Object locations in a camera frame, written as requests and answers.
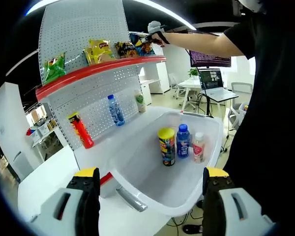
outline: snack bag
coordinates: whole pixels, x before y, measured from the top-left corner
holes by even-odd
[[[89,40],[89,48],[85,48],[85,54],[89,64],[98,64],[115,60],[107,40]]]
[[[130,42],[118,42],[115,43],[115,47],[120,58],[130,58],[138,56],[135,46],[133,46],[133,44]]]
[[[130,34],[130,40],[133,45],[136,45],[136,43],[144,37],[145,37],[144,35],[140,35],[140,34],[135,34],[135,33]],[[144,43],[135,48],[139,56],[155,55],[155,52],[153,51],[151,43]]]
[[[64,53],[45,62],[45,83],[52,82],[66,74],[64,70]]]

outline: pringles can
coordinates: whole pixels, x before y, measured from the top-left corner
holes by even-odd
[[[171,128],[162,128],[158,131],[161,144],[163,164],[172,166],[175,163],[175,131]]]
[[[72,115],[68,116],[68,119],[72,124],[75,133],[79,136],[83,146],[86,149],[94,146],[94,141],[92,140],[87,129],[85,128],[85,125],[83,124],[79,113],[73,113]]]

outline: computer screen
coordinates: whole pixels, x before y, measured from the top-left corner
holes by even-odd
[[[201,66],[217,66],[217,67],[231,67],[231,58],[222,58],[213,55],[207,55],[195,51],[190,52],[191,67]]]
[[[202,70],[200,71],[202,89],[222,88],[223,80],[220,70]]]

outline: blue bottle cap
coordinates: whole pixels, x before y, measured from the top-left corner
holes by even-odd
[[[188,131],[188,126],[186,124],[181,124],[179,126],[179,132],[184,133]]]

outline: red pringles can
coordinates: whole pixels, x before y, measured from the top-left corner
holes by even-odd
[[[94,141],[89,135],[85,125],[83,124],[78,112],[68,116],[70,123],[72,124],[76,134],[80,137],[80,140],[85,148],[91,148],[94,146]]]

